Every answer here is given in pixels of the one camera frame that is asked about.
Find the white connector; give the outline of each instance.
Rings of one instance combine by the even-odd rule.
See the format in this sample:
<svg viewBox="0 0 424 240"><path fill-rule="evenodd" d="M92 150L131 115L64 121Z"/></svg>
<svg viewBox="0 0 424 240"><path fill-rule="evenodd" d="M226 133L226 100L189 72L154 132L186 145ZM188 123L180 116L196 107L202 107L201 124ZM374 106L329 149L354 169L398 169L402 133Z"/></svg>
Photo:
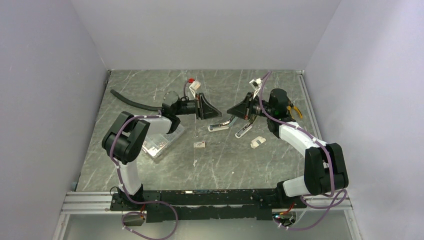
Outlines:
<svg viewBox="0 0 424 240"><path fill-rule="evenodd" d="M259 90L261 90L262 87L262 80L260 78L258 79L252 79L249 84L251 85L251 87L254 90L254 94L253 97L256 97L256 95L258 95Z"/></svg>
<svg viewBox="0 0 424 240"><path fill-rule="evenodd" d="M258 136L257 138L253 139L250 143L250 146L252 147L252 149L255 149L257 147L259 147L259 145L265 143L266 139Z"/></svg>
<svg viewBox="0 0 424 240"><path fill-rule="evenodd" d="M196 98L196 91L200 88L202 84L199 81L194 81L188 88L190 89L193 98Z"/></svg>
<svg viewBox="0 0 424 240"><path fill-rule="evenodd" d="M193 147L195 149L204 149L204 148L206 148L206 143L204 141L197 141L197 142L193 143Z"/></svg>

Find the gray marble surface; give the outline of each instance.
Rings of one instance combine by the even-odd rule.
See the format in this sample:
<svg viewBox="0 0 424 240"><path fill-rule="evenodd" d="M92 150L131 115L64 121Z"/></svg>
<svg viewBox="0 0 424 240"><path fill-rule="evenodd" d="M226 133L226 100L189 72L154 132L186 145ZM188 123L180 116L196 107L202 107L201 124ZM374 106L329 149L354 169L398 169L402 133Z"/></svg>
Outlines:
<svg viewBox="0 0 424 240"><path fill-rule="evenodd" d="M185 127L182 136L160 157L150 158L141 152L137 158L140 179L145 190L246 189L274 188L282 180L303 174L304 158L288 143L268 131L266 119L259 117L242 138L235 133L246 123L238 119L232 128L209 132L207 127L229 118L227 109L241 102L252 91L249 81L262 77L266 70L116 70L109 82L98 112L91 142L81 170L77 191L108 191L118 185L113 163L101 142L122 111L135 115L152 114L126 105L116 99L114 89L127 98L151 106L160 106L168 91L183 95L187 78L202 83L208 101L222 112L221 118L197 120L194 115L179 116ZM306 96L291 70L276 70L266 83L264 99L274 88L282 88L299 107L303 119L295 116L300 126L313 131ZM251 140L262 136L266 142L256 149ZM206 142L206 148L193 148L194 142Z"/></svg>

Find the white enclosure wall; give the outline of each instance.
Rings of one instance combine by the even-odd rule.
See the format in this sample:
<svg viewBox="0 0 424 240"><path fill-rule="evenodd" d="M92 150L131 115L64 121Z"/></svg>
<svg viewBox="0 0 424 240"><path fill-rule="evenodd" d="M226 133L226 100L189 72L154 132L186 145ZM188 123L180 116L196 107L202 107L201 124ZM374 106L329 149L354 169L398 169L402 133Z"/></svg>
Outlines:
<svg viewBox="0 0 424 240"><path fill-rule="evenodd" d="M340 0L72 0L108 69L305 69Z"/></svg>
<svg viewBox="0 0 424 240"><path fill-rule="evenodd" d="M342 0L306 67L365 240L424 236L424 2Z"/></svg>
<svg viewBox="0 0 424 240"><path fill-rule="evenodd" d="M0 3L0 239L52 239L107 71L69 0Z"/></svg>

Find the purple cable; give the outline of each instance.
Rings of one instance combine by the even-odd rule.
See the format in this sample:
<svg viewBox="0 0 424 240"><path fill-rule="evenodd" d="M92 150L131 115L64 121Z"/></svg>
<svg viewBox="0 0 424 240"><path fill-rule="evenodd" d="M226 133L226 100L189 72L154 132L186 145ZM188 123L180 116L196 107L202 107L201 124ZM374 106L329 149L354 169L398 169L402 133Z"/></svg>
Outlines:
<svg viewBox="0 0 424 240"><path fill-rule="evenodd" d="M269 119L273 120L274 122L277 122L279 124L282 124L282 125L285 125L285 126L288 126L288 127L291 127L291 128L294 128L295 129L296 126L294 126L292 124L289 124L287 122L283 122L281 120L278 120L278 119L272 117L264 109L264 106L262 104L262 93L264 91L265 83L267 82L267 80L270 77L271 73L272 73L272 71L268 71L268 73L265 74L265 76L262 77L262 86L260 87L260 90L259 90L259 107L260 107L260 110L263 112L263 114L265 114L265 116L267 116ZM298 127L297 130L299 130L302 133L306 134L312 140L313 139L316 139L312 134L310 134L309 132L307 132L305 129L303 129L301 127ZM328 160L328 168L329 168L329 171L330 171L331 193L330 194L324 193L323 195L326 196L326 197L331 198L331 197L334 196L335 186L334 186L333 164L331 162L330 153L329 153L329 151L327 151L327 149L319 141L315 141L314 143L317 144L324 151L325 156L326 156L326 158ZM343 197L337 203L334 203L336 201L336 199L337 199L337 196L340 195L340 193L344 193ZM347 195L348 195L348 192L346 191L346 189L340 190L334 196L333 200L331 201L331 204L328 205L328 206L313 206L313 205L310 205L309 203L306 202L305 198L302 196L300 199L301 199L301 201L306 206L308 206L310 208L313 208L313 209L326 209L326 210L325 210L324 214L314 224L312 224L312 225L310 225L308 227L303 227L303 228L292 228L292 227L289 227L287 229L288 230L291 230L291 231L303 231L303 230L309 230L309 229L315 227L317 224L319 224L324 219L324 217L328 214L328 212L330 211L330 209L332 207L335 207L335 206L339 205L340 203L342 203L346 199Z"/></svg>
<svg viewBox="0 0 424 240"><path fill-rule="evenodd" d="M186 96L186 87L187 87L187 84L188 83L189 83L189 80L187 79L187 81L185 81L185 83L184 83L184 88L182 89L182 92L184 94L184 97Z"/></svg>
<svg viewBox="0 0 424 240"><path fill-rule="evenodd" d="M124 223L125 217L127 217L129 215L135 215L135 214L140 215L140 216L144 216L143 213L136 212L136 211L131 211L131 212L126 213L124 216L122 216L121 223L122 223L123 229L126 229L126 230L130 231L131 233L136 234L136 235L138 235L138 236L140 236L142 238L148 239L148 240L165 240L165 239L168 239L169 237L171 237L175 233L175 231L177 230L177 226L178 226L178 214L177 214L177 211L175 210L175 208L173 206L171 206L169 203L164 202L164 201L135 201L135 200L131 199L130 195L128 194L127 188L124 185L124 181L123 181L122 175L121 175L121 170L119 168L119 163L114 158L114 149L115 149L115 146L117 144L117 141L118 141L119 136L122 134L122 132L124 131L125 127L128 124L130 124L132 121L134 121L136 119L157 119L157 118L160 118L160 117L161 117L160 115L134 116L134 117L128 119L122 125L122 127L119 129L119 131L117 132L117 134L115 136L115 139L113 140L112 146L110 147L110 153L109 153L110 159L112 160L112 162L116 166L116 173L118 175L119 183L122 185L123 191L125 192L125 195L128 198L128 200L130 200L134 204L140 204L140 205L141 204L163 204L163 205L166 205L169 208L171 208L171 210L175 214L175 226L174 226L173 230L171 231L171 233L169 235L167 235L166 237L163 237L163 238L151 238L151 237L145 236L145 235L143 235L143 234L141 234L141 233L139 233L137 231L134 231L131 228L125 226L125 223Z"/></svg>
<svg viewBox="0 0 424 240"><path fill-rule="evenodd" d="M338 202L338 203L336 203L336 204L334 204L334 202L336 201L336 199L337 199L337 196L339 196L339 194L341 194L341 193L344 193L344 195L343 195L343 197L341 198L341 200ZM332 199L332 201L331 201L331 204L330 204L330 206L337 206L338 204L340 204L343 200L345 200L345 198L346 198L346 196L348 195L348 192L346 191L346 189L342 189L342 190L340 190L335 196L334 196L334 198ZM296 227L289 227L289 228L286 228L286 230L289 230L289 231L305 231L305 230L309 230L309 229L311 229L311 228L313 228L313 227L315 227L316 225L318 225L326 216L327 216L327 214L329 213L329 211L330 211L330 209L331 209L331 207L323 207L323 208L326 208L326 210L325 210L325 212L324 212L324 214L314 223L314 224L312 224L312 225L310 225L310 226L307 226L307 227L302 227L302 228L296 228Z"/></svg>

